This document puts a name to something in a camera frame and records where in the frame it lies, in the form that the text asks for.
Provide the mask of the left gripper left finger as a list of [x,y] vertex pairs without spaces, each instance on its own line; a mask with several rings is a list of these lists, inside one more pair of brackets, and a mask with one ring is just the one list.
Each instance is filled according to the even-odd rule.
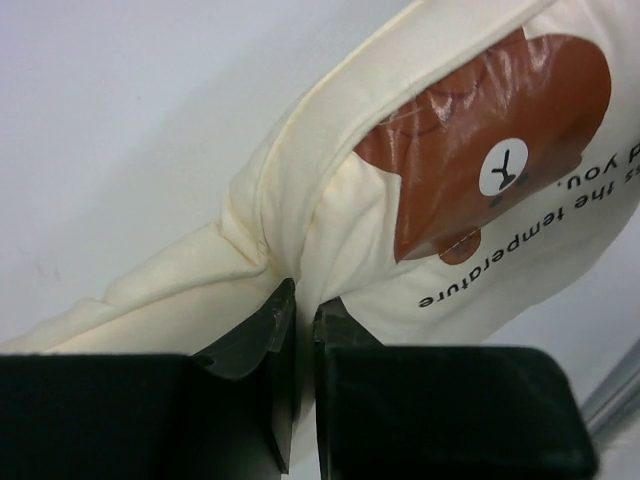
[[294,410],[294,284],[198,353],[5,355],[5,479],[278,479]]

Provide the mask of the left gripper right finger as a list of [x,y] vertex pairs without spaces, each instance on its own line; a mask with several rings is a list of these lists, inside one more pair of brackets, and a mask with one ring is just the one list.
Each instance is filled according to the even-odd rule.
[[340,299],[314,323],[325,479],[592,479],[569,380],[528,347],[386,346]]

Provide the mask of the cream pillow with bear print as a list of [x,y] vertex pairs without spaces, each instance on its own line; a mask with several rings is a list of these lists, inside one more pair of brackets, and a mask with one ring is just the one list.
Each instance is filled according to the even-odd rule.
[[635,1],[417,1],[319,81],[220,217],[5,353],[193,353],[285,279],[385,343],[476,342],[639,203]]

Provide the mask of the aluminium frame rails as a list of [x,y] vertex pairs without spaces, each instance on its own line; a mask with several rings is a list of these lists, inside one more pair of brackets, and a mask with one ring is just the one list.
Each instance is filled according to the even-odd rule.
[[639,341],[636,341],[582,406],[599,451],[639,429]]

